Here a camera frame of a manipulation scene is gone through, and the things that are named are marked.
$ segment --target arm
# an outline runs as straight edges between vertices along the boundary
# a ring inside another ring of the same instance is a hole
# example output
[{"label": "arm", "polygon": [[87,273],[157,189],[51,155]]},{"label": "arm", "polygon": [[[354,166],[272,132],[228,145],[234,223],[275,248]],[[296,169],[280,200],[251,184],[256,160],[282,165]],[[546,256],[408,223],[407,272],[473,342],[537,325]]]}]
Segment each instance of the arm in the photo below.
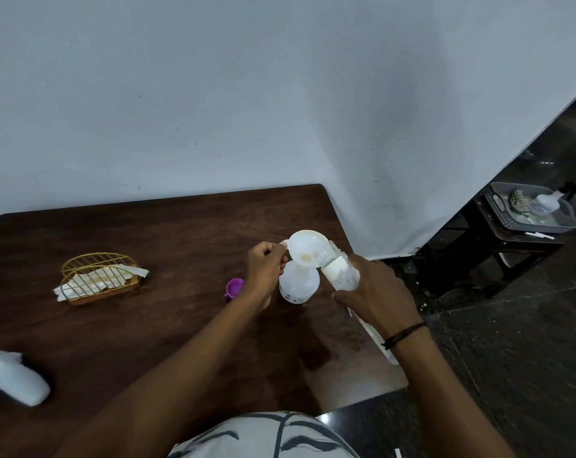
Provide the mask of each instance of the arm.
[{"label": "arm", "polygon": [[116,397],[75,435],[56,458],[166,457],[196,401],[253,318],[269,305],[283,273],[285,247],[262,242],[247,256],[239,296],[177,353]]},{"label": "arm", "polygon": [[[337,291],[335,299],[372,324],[384,339],[421,323],[413,296],[390,267],[350,257],[360,271],[355,291]],[[439,456],[513,457],[513,451],[468,395],[426,327],[392,349],[409,380],[409,390]]]}]

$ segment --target person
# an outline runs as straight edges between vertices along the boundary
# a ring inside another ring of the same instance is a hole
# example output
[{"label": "person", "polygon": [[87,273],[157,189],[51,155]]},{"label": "person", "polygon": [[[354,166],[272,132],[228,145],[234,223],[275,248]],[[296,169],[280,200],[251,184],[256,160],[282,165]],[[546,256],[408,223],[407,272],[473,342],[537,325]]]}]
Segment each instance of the person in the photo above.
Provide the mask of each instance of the person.
[{"label": "person", "polygon": [[[242,292],[193,339],[120,393],[70,437],[57,458],[352,457],[352,448],[323,423],[295,412],[250,413],[179,445],[180,432],[246,327],[271,301],[283,273],[285,246],[261,242],[247,254]],[[390,267],[358,255],[354,291],[337,291],[388,339],[422,322],[411,293]],[[510,457],[513,452],[468,395],[429,330],[419,327],[392,352],[409,381],[430,452],[451,457]]]}]

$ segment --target right hand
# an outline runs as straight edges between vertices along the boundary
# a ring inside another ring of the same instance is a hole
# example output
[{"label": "right hand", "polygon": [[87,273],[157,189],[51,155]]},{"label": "right hand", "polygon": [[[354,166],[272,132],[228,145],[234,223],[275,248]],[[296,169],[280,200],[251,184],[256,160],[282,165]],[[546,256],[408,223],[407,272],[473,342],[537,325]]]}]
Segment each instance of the right hand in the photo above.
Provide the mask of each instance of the right hand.
[{"label": "right hand", "polygon": [[411,292],[394,270],[380,261],[370,262],[352,254],[350,261],[360,272],[353,291],[337,291],[334,300],[350,307],[384,339],[422,322]]}]

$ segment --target gold wire basket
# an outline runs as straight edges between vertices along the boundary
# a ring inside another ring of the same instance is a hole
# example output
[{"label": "gold wire basket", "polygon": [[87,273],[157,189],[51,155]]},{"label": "gold wire basket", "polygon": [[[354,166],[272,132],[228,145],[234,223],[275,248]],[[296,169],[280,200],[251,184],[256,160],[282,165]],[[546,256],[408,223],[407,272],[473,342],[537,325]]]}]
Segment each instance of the gold wire basket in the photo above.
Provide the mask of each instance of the gold wire basket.
[{"label": "gold wire basket", "polygon": [[74,257],[63,264],[60,292],[71,305],[83,305],[137,288],[141,277],[116,265],[139,267],[128,255],[114,252]]}]

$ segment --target wooden table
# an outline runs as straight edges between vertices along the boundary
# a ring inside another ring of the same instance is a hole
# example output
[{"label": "wooden table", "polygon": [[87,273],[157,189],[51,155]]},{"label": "wooden table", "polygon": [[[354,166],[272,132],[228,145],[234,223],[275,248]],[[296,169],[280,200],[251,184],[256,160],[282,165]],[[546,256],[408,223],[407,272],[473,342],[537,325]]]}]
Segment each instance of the wooden table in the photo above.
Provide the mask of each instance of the wooden table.
[{"label": "wooden table", "polygon": [[[0,393],[0,456],[54,451],[226,304],[260,240],[317,230],[351,251],[322,185],[73,207],[0,216],[0,349],[23,352],[52,394],[27,408]],[[52,292],[63,262],[120,252],[150,270],[137,291],[82,307]],[[244,412],[320,415],[397,387],[356,319],[322,277],[304,305],[277,294],[232,351],[188,434]]]}]

